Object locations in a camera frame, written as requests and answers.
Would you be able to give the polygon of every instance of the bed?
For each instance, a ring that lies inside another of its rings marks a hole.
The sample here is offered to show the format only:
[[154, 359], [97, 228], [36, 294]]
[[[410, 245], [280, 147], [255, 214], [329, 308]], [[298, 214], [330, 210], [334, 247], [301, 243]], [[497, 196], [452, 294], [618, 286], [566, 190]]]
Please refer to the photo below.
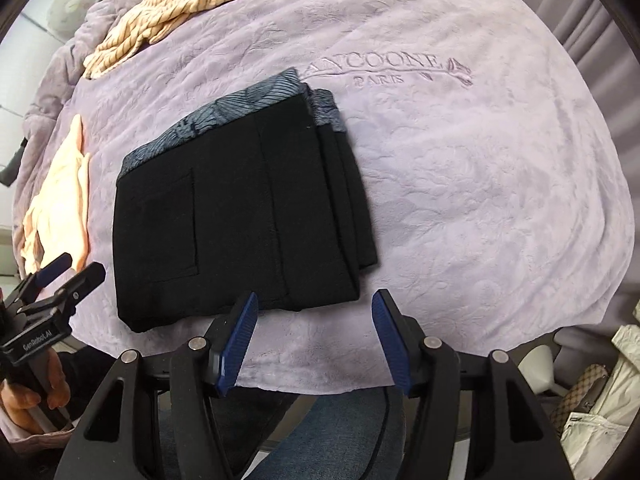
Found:
[[72, 319], [77, 338], [154, 354], [204, 332], [207, 319], [135, 334], [117, 318], [115, 180], [127, 153], [181, 117], [290, 66], [335, 96], [381, 263], [359, 301], [262, 314], [238, 384], [305, 394], [391, 384], [370, 318], [377, 288], [427, 334], [477, 354], [601, 321], [632, 257], [631, 197], [593, 95], [523, 1], [236, 0], [81, 78], [82, 60], [139, 1], [97, 1], [25, 120], [16, 254], [72, 117], [85, 124], [89, 261], [107, 280]]

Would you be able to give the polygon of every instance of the embroidered logo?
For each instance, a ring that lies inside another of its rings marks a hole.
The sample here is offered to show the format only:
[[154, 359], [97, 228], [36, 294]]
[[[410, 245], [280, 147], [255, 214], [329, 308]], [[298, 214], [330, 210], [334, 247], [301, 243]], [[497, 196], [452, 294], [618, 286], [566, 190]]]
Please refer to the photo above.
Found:
[[351, 75], [354, 84], [362, 88], [370, 85], [395, 85], [406, 78], [433, 81], [434, 76], [445, 75], [471, 86], [471, 70], [457, 59], [449, 57], [440, 62], [437, 56], [410, 52], [349, 52], [323, 57], [311, 63], [302, 73], [305, 80], [313, 76]]

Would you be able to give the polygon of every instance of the finger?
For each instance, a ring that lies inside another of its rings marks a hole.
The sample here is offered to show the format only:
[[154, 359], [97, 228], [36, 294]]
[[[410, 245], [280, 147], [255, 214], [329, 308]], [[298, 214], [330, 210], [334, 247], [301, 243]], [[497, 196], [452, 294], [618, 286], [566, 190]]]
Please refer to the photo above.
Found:
[[2, 402], [6, 408], [13, 410], [28, 410], [40, 403], [40, 396], [21, 384], [2, 385]]
[[51, 384], [51, 391], [47, 396], [49, 409], [62, 408], [66, 406], [71, 399], [71, 391], [69, 390], [69, 385], [66, 383], [60, 358], [53, 348], [49, 348], [48, 374], [49, 383]]
[[14, 407], [16, 404], [21, 404], [23, 406], [32, 404], [32, 402], [24, 402], [24, 397], [29, 396], [35, 396], [31, 397], [31, 401], [35, 401], [36, 397], [38, 400], [40, 399], [40, 397], [37, 396], [37, 394], [34, 394], [34, 392], [32, 392], [31, 390], [28, 390], [23, 386], [21, 388], [14, 388], [12, 386], [9, 386], [6, 381], [2, 384], [0, 390], [0, 400], [2, 406], [4, 407], [6, 414], [13, 421], [13, 423], [31, 434], [42, 434], [42, 428], [33, 420], [33, 417], [27, 410]]

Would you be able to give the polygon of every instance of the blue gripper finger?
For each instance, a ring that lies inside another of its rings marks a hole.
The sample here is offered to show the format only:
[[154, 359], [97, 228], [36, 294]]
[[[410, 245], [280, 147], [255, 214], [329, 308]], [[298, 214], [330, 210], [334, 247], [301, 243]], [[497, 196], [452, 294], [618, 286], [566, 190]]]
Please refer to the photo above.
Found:
[[387, 306], [382, 292], [380, 290], [377, 291], [371, 300], [373, 324], [376, 327], [376, 332], [378, 332], [378, 339], [380, 339], [385, 353], [386, 364], [389, 367], [394, 383], [408, 396], [413, 386], [409, 352], [402, 341], [402, 336], [389, 312], [389, 308], [390, 306]]
[[71, 267], [72, 262], [71, 254], [60, 254], [60, 256], [53, 260], [48, 266], [42, 267], [38, 272], [36, 272], [36, 286], [38, 288], [45, 288], [49, 283], [52, 283], [53, 280], [65, 272], [65, 270]]
[[246, 300], [238, 322], [229, 336], [225, 349], [221, 354], [220, 376], [216, 383], [216, 389], [221, 396], [234, 387], [240, 373], [240, 367], [249, 341], [254, 334], [255, 324], [258, 322], [258, 296], [252, 292]]

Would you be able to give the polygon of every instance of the black trousers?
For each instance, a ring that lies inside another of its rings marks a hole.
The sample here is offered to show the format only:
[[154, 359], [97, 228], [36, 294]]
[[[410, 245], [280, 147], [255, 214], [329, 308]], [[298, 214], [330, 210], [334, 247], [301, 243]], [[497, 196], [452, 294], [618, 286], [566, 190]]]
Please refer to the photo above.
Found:
[[316, 126], [302, 94], [218, 126], [118, 181], [118, 315], [135, 332], [260, 307], [356, 300], [377, 262], [345, 133]]

